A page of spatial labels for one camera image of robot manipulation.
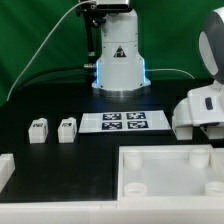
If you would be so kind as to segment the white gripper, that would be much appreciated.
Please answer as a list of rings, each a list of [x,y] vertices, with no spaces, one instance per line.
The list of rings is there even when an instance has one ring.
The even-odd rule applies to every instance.
[[[173,111],[175,127],[224,126],[224,85],[192,89]]]

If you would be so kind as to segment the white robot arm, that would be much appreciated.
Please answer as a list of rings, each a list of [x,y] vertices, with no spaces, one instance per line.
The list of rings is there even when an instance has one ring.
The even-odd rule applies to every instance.
[[[224,108],[218,93],[224,86],[224,7],[205,19],[198,39],[201,60],[212,86],[188,93],[187,109],[194,126],[224,124]],[[138,51],[138,16],[132,10],[106,17],[102,27],[102,54],[96,61],[92,87],[108,96],[130,95],[150,85],[145,60]]]

